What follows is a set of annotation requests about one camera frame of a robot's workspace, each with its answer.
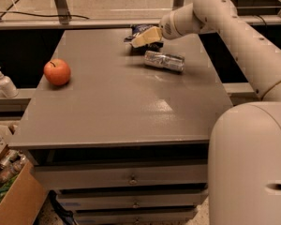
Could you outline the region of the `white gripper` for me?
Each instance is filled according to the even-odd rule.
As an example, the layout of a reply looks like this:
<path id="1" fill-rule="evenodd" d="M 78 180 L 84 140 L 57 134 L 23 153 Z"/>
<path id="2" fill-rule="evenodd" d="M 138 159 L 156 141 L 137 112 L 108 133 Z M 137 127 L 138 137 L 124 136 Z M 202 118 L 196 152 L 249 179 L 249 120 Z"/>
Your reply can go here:
<path id="1" fill-rule="evenodd" d="M 178 37 L 174 25 L 174 13 L 171 12 L 163 16 L 159 22 L 159 27 L 156 26 L 138 26 L 133 30 L 133 38 L 131 45 L 134 48 L 142 47 L 147 44 L 158 42 L 162 36 L 172 40 Z"/>

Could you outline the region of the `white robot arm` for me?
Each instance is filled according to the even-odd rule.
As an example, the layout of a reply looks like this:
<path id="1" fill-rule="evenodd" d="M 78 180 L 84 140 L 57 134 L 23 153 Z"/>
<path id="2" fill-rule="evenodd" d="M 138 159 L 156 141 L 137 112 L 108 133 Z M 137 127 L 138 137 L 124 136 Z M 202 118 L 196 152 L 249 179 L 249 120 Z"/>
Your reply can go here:
<path id="1" fill-rule="evenodd" d="M 209 142 L 210 225 L 281 225 L 281 50 L 230 0 L 193 0 L 133 38 L 135 47 L 216 31 L 258 101 L 224 112 Z"/>

